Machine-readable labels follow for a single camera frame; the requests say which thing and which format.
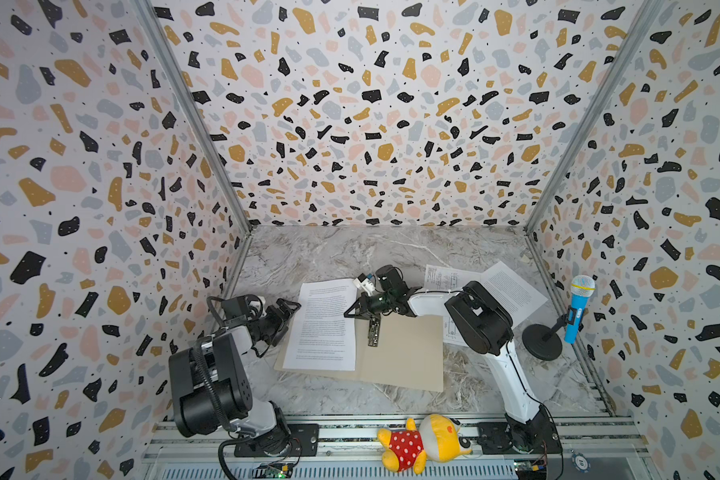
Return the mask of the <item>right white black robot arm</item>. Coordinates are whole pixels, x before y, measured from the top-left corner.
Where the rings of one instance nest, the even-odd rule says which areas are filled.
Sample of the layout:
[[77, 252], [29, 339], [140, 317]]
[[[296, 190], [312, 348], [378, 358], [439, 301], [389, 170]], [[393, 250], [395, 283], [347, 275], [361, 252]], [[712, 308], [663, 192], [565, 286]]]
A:
[[545, 302], [545, 298], [503, 264], [491, 268], [484, 282], [470, 280], [455, 288], [410, 287], [401, 271], [385, 265], [374, 274], [353, 280], [358, 298], [344, 316], [368, 322], [367, 345], [379, 345], [382, 318], [436, 316], [456, 328], [459, 341], [484, 356], [502, 395], [506, 417], [525, 425], [542, 410], [522, 370], [514, 327]]

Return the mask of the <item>text printed paper sheet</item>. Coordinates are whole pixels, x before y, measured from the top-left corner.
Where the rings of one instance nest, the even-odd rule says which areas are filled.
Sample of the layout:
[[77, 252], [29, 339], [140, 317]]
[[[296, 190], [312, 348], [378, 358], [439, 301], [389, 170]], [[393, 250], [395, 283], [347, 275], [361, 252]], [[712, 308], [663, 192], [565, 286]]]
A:
[[354, 371], [355, 322], [344, 312], [355, 302], [351, 279], [304, 283], [290, 328], [282, 368], [285, 370]]

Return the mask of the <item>technical drawing paper sheet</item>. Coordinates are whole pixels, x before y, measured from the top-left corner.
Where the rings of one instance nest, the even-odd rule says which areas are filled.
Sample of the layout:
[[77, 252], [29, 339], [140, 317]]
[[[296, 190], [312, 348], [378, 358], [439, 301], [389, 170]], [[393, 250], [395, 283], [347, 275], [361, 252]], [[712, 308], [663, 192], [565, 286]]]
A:
[[[479, 272], [427, 265], [425, 270], [425, 290], [460, 290], [469, 281], [480, 281], [482, 274]], [[455, 323], [450, 317], [443, 316], [443, 340], [447, 344], [466, 347]]]

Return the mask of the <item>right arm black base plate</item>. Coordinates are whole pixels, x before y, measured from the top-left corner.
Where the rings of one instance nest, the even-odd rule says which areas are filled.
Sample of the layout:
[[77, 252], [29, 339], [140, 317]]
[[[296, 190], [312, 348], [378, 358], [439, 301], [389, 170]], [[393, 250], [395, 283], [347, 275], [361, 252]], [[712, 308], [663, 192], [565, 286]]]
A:
[[514, 433], [512, 425], [504, 422], [480, 422], [477, 424], [477, 443], [484, 454], [560, 454], [563, 448], [559, 435], [547, 422], [525, 441], [520, 433]]

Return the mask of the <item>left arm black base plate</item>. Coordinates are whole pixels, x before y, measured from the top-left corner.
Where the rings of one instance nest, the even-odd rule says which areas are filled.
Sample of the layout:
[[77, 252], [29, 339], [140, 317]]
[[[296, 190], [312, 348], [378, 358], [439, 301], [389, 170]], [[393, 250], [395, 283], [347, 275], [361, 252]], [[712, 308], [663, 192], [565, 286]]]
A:
[[291, 424], [289, 433], [276, 427], [273, 431], [235, 447], [236, 458], [314, 457], [317, 454], [319, 425]]

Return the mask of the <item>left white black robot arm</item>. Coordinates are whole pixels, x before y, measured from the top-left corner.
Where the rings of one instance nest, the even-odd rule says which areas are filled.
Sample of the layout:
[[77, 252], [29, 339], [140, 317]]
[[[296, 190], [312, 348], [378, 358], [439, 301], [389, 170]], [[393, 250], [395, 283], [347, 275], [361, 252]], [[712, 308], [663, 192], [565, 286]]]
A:
[[272, 305], [252, 294], [223, 299], [207, 298], [217, 330], [169, 358], [174, 422], [185, 437], [209, 435], [219, 429], [243, 442], [290, 436], [282, 410], [258, 400], [245, 371], [243, 356], [264, 354], [278, 345], [288, 322], [301, 309], [295, 301], [279, 298]]

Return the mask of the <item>beige manila folder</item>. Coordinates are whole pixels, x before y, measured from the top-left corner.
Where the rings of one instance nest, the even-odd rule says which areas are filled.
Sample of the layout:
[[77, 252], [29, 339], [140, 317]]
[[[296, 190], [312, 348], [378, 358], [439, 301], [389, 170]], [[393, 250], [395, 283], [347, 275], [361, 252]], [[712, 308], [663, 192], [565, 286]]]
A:
[[381, 321], [378, 345], [368, 345], [369, 322], [356, 319], [353, 371], [306, 370], [306, 375], [443, 391], [443, 318], [390, 314]]

